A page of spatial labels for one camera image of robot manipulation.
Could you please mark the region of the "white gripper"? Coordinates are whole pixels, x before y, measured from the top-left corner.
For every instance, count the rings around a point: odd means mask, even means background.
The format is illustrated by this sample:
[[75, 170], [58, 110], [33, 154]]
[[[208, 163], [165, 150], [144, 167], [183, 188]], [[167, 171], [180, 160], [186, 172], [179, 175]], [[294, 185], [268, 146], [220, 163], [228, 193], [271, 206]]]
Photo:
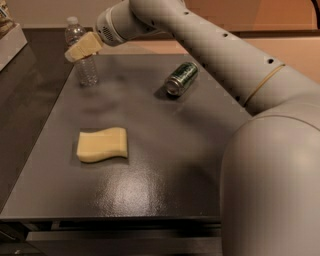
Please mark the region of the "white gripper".
[[103, 48], [103, 42], [112, 47], [125, 43], [125, 39], [119, 35], [113, 25], [112, 7], [98, 16], [95, 29], [99, 35], [95, 32], [87, 32], [65, 52], [65, 58], [69, 62], [76, 62], [100, 51]]

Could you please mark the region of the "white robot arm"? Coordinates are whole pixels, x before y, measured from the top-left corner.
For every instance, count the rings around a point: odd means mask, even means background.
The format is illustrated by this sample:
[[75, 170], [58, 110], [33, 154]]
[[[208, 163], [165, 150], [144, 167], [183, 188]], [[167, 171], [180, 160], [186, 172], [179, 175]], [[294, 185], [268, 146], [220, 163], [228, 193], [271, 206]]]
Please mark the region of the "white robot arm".
[[122, 0], [65, 56], [75, 62], [160, 31], [252, 116], [223, 156], [223, 256], [320, 256], [320, 84], [191, 12], [184, 0]]

